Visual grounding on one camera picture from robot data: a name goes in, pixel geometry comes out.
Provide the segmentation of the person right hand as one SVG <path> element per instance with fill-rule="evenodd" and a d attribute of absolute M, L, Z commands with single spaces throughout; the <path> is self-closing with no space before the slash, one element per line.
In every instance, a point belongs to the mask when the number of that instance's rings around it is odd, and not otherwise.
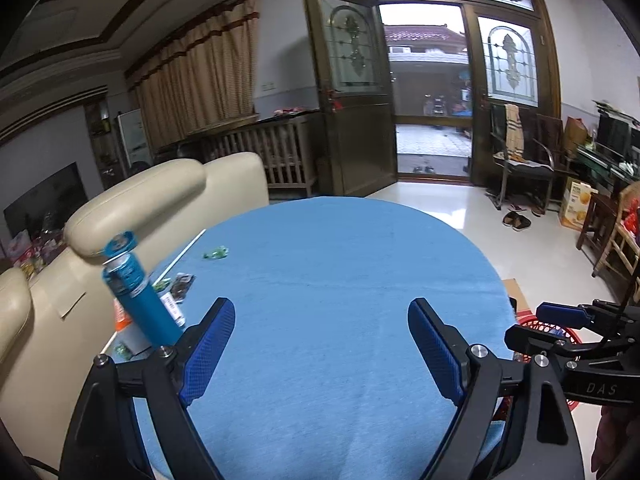
<path fill-rule="evenodd" d="M 639 432 L 638 408 L 604 406 L 591 454 L 590 469 L 600 478 L 626 443 Z"/>

